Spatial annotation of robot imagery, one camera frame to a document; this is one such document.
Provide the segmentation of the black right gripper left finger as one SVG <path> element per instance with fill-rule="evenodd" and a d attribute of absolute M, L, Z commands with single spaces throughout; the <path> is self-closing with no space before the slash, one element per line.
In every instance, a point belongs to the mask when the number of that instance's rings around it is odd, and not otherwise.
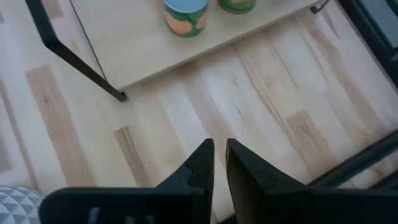
<path fill-rule="evenodd" d="M 69 187 L 46 196 L 41 223 L 209 223 L 215 146 L 205 139 L 159 185 L 147 188 Z"/>

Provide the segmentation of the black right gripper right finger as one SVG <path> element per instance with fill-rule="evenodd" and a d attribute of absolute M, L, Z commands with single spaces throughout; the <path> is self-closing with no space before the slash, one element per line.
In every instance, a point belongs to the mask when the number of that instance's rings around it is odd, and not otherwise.
<path fill-rule="evenodd" d="M 235 139 L 226 144 L 238 223 L 397 223 L 397 192 L 307 186 Z"/>

